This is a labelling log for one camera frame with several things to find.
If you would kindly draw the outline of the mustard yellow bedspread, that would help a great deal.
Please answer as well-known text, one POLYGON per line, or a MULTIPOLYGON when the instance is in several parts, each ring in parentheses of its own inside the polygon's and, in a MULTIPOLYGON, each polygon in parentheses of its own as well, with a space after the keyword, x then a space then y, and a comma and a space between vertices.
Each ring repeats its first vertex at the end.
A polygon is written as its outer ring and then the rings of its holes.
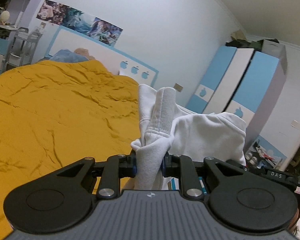
POLYGON ((50 60, 0 74, 0 239, 14 188, 85 157, 128 154, 138 138, 138 83, 98 61, 50 60))

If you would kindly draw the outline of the white cloth garment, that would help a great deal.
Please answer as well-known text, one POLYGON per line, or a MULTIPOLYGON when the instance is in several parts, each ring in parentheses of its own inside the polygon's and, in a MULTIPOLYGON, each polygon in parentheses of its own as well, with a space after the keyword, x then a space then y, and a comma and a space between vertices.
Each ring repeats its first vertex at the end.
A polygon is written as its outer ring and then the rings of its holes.
POLYGON ((228 112, 197 114, 176 104, 175 98, 171 87, 138 86, 140 138, 131 143, 136 152, 136 176, 125 189, 164 189, 167 180, 160 165, 166 153, 186 155, 193 161, 214 157, 245 165, 247 125, 243 119, 228 112))

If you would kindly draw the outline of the blue pillow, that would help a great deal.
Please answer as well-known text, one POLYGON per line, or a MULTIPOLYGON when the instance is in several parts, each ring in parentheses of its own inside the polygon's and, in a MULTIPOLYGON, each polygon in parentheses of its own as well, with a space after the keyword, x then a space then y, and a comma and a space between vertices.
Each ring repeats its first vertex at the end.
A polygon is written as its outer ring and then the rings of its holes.
POLYGON ((78 63, 89 61, 89 59, 85 56, 76 54, 70 50, 62 49, 59 50, 55 55, 50 58, 51 61, 55 62, 63 62, 63 63, 78 63))

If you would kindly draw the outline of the beige wall switch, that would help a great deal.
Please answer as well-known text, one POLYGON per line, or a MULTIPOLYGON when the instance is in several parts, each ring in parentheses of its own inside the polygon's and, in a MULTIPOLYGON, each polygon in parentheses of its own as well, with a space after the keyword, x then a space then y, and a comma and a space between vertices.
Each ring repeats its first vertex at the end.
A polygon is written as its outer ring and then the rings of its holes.
POLYGON ((178 92, 181 92, 183 90, 183 86, 181 86, 180 84, 178 83, 175 83, 175 85, 173 86, 173 88, 178 91, 178 92))

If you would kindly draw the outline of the metal rolling cart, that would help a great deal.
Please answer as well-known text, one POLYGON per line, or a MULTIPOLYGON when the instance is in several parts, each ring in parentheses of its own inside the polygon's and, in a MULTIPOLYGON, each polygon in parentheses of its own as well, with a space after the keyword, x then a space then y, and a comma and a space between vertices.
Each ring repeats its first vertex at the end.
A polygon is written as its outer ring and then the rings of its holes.
POLYGON ((31 64, 41 36, 38 29, 30 32, 28 28, 20 27, 8 48, 5 69, 31 64))

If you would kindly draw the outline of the white blue headboard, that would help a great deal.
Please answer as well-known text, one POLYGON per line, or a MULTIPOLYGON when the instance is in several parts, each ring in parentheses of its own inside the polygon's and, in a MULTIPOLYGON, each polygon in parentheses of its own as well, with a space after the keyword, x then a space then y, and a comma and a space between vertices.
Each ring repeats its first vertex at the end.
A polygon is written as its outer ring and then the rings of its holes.
POLYGON ((89 54, 100 61, 110 72, 131 77, 139 84, 154 86, 159 71, 148 64, 91 37, 60 26, 54 34, 46 56, 53 56, 62 49, 74 51, 87 49, 89 54))

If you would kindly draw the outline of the anime poster strip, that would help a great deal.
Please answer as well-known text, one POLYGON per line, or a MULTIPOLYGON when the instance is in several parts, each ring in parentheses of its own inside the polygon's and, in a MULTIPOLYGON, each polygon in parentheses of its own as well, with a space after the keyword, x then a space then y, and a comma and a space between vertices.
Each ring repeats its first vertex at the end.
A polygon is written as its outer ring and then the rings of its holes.
POLYGON ((74 30, 112 47, 123 31, 96 16, 51 0, 43 1, 36 18, 74 30))

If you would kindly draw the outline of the blue white wardrobe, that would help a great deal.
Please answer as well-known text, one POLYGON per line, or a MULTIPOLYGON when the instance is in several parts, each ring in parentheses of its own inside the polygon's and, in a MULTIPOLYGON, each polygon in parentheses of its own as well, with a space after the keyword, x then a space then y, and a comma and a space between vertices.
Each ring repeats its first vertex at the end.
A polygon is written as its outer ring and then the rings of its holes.
POLYGON ((286 81, 284 45, 264 40, 261 50, 221 46, 186 108, 203 114, 228 112, 247 124, 244 150, 260 135, 286 81))

